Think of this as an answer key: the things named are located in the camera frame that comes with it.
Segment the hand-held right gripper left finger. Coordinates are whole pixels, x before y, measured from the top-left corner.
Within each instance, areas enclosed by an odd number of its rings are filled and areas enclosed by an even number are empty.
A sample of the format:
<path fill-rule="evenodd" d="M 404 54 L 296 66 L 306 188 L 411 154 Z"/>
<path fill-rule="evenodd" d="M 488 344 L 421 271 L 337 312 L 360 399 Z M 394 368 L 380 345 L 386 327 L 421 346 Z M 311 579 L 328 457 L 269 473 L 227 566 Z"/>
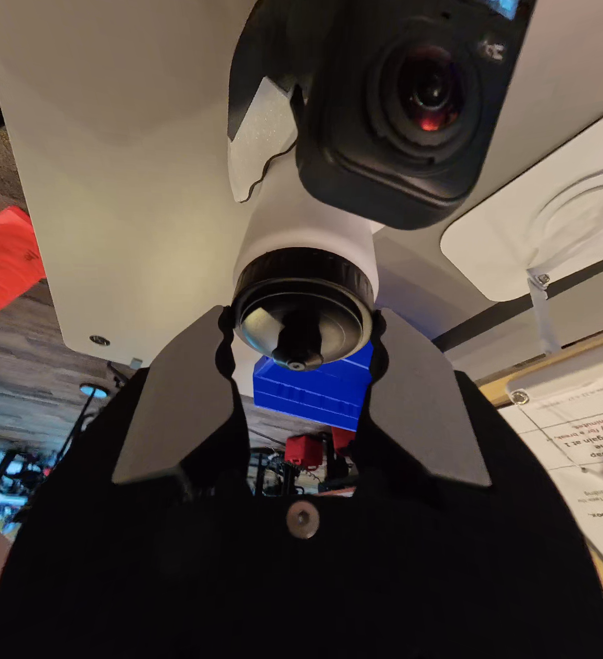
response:
<path fill-rule="evenodd" d="M 213 307 L 149 367 L 112 475 L 183 489 L 247 489 L 248 423 L 233 379 L 234 312 Z"/>

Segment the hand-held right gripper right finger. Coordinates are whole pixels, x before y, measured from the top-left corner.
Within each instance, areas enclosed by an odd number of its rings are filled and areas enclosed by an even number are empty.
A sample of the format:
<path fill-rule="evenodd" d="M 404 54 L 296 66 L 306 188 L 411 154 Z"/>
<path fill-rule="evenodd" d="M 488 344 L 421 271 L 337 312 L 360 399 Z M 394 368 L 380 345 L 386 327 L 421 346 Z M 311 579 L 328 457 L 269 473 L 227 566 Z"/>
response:
<path fill-rule="evenodd" d="M 454 369 L 441 351 L 389 309 L 375 312 L 371 383 L 355 435 L 361 476 L 379 473 L 392 490 L 430 478 L 492 485 Z"/>

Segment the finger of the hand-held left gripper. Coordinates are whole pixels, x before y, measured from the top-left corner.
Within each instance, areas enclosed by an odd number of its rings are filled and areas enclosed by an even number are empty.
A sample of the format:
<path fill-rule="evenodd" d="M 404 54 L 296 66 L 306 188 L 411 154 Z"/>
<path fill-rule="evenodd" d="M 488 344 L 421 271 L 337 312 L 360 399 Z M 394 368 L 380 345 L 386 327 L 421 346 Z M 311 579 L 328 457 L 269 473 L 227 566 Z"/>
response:
<path fill-rule="evenodd" d="M 272 162 L 294 149 L 298 131 L 291 99 L 291 92 L 262 78 L 236 135 L 228 139 L 228 179 L 235 202 L 248 202 Z"/>

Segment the white bottle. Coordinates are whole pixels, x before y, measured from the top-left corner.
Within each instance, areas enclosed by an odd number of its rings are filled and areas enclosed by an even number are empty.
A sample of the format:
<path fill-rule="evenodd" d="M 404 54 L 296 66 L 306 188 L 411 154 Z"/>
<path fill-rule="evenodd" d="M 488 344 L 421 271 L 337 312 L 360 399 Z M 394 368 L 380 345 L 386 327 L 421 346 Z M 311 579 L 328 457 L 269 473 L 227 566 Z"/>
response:
<path fill-rule="evenodd" d="M 275 159 L 260 185 L 255 208 L 233 270 L 237 285 L 242 271 L 267 252 L 285 248 L 317 248 L 353 263 L 367 276 L 374 297 L 379 273 L 373 233 L 377 222 L 316 200 L 303 187 L 293 153 Z"/>

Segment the blue plastic bin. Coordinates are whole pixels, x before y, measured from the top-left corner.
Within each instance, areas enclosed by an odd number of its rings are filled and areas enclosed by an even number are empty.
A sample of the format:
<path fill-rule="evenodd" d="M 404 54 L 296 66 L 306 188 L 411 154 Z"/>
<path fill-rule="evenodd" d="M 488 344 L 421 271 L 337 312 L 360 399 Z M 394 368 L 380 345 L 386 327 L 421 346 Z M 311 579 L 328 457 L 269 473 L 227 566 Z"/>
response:
<path fill-rule="evenodd" d="M 355 432 L 371 383 L 373 346 L 311 372 L 295 373 L 262 357 L 253 370 L 256 407 Z"/>

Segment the black bottle lid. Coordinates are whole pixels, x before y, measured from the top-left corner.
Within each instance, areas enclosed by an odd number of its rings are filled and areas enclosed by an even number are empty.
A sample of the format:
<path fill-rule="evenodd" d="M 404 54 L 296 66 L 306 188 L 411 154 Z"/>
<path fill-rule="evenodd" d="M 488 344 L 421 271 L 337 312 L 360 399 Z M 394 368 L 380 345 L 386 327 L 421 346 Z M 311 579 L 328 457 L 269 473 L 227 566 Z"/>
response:
<path fill-rule="evenodd" d="M 311 372 L 370 340 L 375 294 L 348 259 L 317 248 L 282 248 L 245 265 L 234 328 L 245 344 L 292 372 Z"/>

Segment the wooden display board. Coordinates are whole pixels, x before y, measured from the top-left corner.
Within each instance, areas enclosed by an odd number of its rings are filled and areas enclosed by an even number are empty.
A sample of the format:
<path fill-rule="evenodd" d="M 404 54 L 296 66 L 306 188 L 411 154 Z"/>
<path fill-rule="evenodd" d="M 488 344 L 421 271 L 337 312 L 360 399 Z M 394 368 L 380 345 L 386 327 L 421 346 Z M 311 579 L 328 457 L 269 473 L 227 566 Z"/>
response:
<path fill-rule="evenodd" d="M 497 376 L 494 380 L 481 383 L 479 387 L 487 400 L 501 411 L 504 407 L 511 405 L 507 386 L 513 380 L 524 378 L 535 372 L 544 373 L 548 369 L 554 368 L 557 369 L 558 375 L 565 375 L 601 363 L 603 363 L 603 332 L 582 342 L 578 342 L 562 350 L 560 353 L 541 358 L 515 371 Z M 587 539 L 586 541 L 593 554 L 594 563 L 603 584 L 603 560 Z"/>

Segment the black round base pole stand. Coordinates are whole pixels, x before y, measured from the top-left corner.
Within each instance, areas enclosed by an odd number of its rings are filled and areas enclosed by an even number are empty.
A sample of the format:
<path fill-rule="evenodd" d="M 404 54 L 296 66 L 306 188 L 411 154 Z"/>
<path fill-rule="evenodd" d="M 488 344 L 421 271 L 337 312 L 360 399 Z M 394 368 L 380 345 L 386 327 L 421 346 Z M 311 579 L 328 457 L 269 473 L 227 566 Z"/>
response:
<path fill-rule="evenodd" d="M 80 384 L 79 389 L 85 397 L 82 409 L 67 434 L 64 443 L 54 457 L 51 465 L 52 469 L 58 466 L 67 450 L 71 448 L 73 441 L 81 435 L 88 423 L 98 414 L 102 407 L 101 403 L 107 401 L 110 396 L 109 389 L 104 385 L 85 382 Z"/>

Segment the red container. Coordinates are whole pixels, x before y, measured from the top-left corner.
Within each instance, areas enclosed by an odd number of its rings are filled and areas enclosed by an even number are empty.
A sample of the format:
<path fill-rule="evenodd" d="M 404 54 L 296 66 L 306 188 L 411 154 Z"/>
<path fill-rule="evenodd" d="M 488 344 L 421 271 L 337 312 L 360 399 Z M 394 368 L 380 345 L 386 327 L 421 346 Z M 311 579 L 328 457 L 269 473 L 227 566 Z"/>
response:
<path fill-rule="evenodd" d="M 315 471 L 337 459 L 351 455 L 356 433 L 339 427 L 291 436 L 286 441 L 284 460 L 305 471 Z"/>

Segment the printed paper sheet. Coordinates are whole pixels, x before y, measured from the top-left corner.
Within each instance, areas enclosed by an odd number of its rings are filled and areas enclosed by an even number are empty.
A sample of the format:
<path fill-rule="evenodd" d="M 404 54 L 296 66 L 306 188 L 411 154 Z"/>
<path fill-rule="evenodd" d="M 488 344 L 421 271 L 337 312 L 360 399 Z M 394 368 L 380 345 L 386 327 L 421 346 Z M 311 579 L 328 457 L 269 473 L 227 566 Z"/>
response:
<path fill-rule="evenodd" d="M 500 413 L 535 454 L 603 560 L 603 363 L 507 385 Z"/>

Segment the clear round stand foot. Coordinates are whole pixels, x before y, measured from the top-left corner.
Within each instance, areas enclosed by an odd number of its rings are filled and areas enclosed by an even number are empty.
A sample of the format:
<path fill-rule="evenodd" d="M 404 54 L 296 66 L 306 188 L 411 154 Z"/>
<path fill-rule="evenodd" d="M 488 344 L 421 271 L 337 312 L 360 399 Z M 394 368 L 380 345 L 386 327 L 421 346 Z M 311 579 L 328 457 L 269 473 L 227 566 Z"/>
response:
<path fill-rule="evenodd" d="M 527 232 L 529 270 L 548 271 L 576 259 L 603 259 L 603 171 L 577 181 L 553 197 Z"/>

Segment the orange traffic cone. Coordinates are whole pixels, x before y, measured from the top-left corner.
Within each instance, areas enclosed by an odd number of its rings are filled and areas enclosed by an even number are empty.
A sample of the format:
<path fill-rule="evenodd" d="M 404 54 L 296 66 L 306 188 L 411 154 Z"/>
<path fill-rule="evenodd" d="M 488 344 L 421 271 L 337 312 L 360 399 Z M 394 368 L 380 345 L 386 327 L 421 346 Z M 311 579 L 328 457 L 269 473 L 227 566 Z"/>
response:
<path fill-rule="evenodd" d="M 18 206 L 0 211 L 0 311 L 46 278 L 32 220 Z"/>

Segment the white stand post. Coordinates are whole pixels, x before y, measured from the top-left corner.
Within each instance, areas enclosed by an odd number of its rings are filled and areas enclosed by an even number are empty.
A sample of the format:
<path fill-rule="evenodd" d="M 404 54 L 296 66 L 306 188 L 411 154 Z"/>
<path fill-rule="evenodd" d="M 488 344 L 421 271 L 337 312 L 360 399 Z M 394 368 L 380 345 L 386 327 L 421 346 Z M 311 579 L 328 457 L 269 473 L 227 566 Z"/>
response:
<path fill-rule="evenodd" d="M 548 285 L 551 279 L 548 274 L 538 274 L 532 269 L 527 270 L 526 275 L 539 342 L 544 355 L 549 357 L 562 350 L 549 305 Z"/>

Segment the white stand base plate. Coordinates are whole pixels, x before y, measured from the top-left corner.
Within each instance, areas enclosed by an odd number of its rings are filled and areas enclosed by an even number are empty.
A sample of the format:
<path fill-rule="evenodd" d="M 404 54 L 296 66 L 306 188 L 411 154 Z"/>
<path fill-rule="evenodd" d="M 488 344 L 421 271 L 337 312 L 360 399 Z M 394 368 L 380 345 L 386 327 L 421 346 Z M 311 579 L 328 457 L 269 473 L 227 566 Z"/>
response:
<path fill-rule="evenodd" d="M 443 233 L 443 255 L 489 300 L 529 292 L 527 232 L 539 211 L 565 188 L 603 171 L 603 118 L 455 220 Z M 582 271 L 576 259 L 548 274 L 550 284 Z"/>

